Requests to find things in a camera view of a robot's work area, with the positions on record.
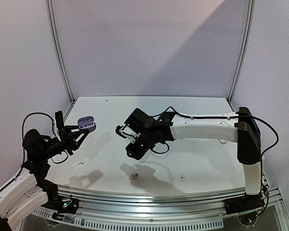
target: white wall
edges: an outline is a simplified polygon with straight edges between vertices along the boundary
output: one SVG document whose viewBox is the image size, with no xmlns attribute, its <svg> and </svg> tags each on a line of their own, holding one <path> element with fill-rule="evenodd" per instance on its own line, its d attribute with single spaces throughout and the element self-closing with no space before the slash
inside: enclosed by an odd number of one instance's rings
<svg viewBox="0 0 289 231">
<path fill-rule="evenodd" d="M 233 105 L 247 106 L 280 135 L 264 170 L 278 185 L 289 213 L 289 0 L 259 0 Z M 261 126 L 263 148 L 275 141 Z"/>
<path fill-rule="evenodd" d="M 248 0 L 55 0 L 78 96 L 227 97 Z"/>
<path fill-rule="evenodd" d="M 34 111 L 53 116 L 68 105 L 45 1 L 0 0 L 0 186 L 22 162 L 24 117 Z M 48 134 L 50 127 L 37 115 L 26 124 Z"/>
</svg>

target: gray floor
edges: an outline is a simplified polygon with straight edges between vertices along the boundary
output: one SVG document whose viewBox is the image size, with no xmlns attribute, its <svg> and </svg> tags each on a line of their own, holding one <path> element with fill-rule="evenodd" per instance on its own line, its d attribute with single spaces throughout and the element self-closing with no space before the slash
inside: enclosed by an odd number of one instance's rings
<svg viewBox="0 0 289 231">
<path fill-rule="evenodd" d="M 224 219 L 224 228 L 218 229 L 223 231 L 246 231 L 247 228 L 242 226 L 237 217 Z M 60 224 L 55 228 L 47 226 L 44 219 L 30 215 L 24 221 L 21 231 L 92 231 L 84 228 Z M 253 231 L 280 231 L 280 226 L 276 214 L 275 207 L 268 207 L 266 212 L 258 219 L 255 227 L 250 227 L 248 230 Z"/>
</svg>

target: white table surface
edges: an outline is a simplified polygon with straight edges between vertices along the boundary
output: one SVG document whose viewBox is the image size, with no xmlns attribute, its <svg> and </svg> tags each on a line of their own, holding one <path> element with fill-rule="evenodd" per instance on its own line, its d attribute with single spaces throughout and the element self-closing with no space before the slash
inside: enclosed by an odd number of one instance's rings
<svg viewBox="0 0 289 231">
<path fill-rule="evenodd" d="M 97 129 L 66 162 L 55 165 L 50 161 L 47 179 L 58 185 L 115 193 L 183 194 L 244 187 L 236 143 L 220 144 L 207 139 L 169 141 L 171 149 L 167 154 L 148 151 L 140 161 L 127 157 L 128 139 L 115 133 L 116 126 L 123 125 L 137 107 L 156 115 L 170 105 L 187 114 L 232 111 L 223 98 L 80 97 L 65 124 L 76 125 L 80 117 L 93 116 Z M 62 154 L 54 160 L 64 158 Z M 139 174 L 137 180 L 130 178 L 134 173 Z"/>
</svg>

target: vertical metal post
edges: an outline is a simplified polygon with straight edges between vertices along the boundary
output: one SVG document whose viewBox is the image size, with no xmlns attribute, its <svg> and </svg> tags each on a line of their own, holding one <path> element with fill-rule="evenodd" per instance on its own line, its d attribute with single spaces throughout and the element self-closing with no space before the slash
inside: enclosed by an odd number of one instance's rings
<svg viewBox="0 0 289 231">
<path fill-rule="evenodd" d="M 255 0 L 250 0 L 248 10 L 247 10 L 247 15 L 246 15 L 245 30 L 243 34 L 239 60 L 236 66 L 235 76 L 234 76 L 234 79 L 233 79 L 233 82 L 232 82 L 232 85 L 231 85 L 231 88 L 227 97 L 227 100 L 229 103 L 231 103 L 233 100 L 233 97 L 236 91 L 236 86 L 237 86 L 239 76 L 242 70 L 244 57 L 245 57 L 246 49 L 247 49 L 247 44 L 248 44 L 248 40 L 250 36 L 250 29 L 251 29 L 252 16 L 254 12 L 254 6 L 255 6 Z"/>
<path fill-rule="evenodd" d="M 54 46 L 54 50 L 56 52 L 56 56 L 57 56 L 62 80 L 64 83 L 64 87 L 66 89 L 66 93 L 67 93 L 69 101 L 71 103 L 74 103 L 75 98 L 74 98 L 74 95 L 72 92 L 71 84 L 70 84 L 68 76 L 67 76 L 66 67 L 64 64 L 63 56 L 62 56 L 62 49 L 61 49 L 60 42 L 59 42 L 52 0 L 46 0 L 46 8 L 47 8 L 47 13 L 48 13 L 48 20 L 49 20 L 49 25 L 50 25 L 50 29 L 51 29 L 51 34 L 52 34 L 52 38 L 53 38 L 53 46 Z"/>
</svg>

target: purple case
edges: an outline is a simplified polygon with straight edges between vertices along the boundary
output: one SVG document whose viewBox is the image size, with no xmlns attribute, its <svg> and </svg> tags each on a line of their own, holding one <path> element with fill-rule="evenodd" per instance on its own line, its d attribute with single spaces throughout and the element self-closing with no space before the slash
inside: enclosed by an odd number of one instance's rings
<svg viewBox="0 0 289 231">
<path fill-rule="evenodd" d="M 93 132 L 96 129 L 96 124 L 92 116 L 80 118 L 77 123 L 80 130 L 88 129 L 89 132 Z"/>
</svg>

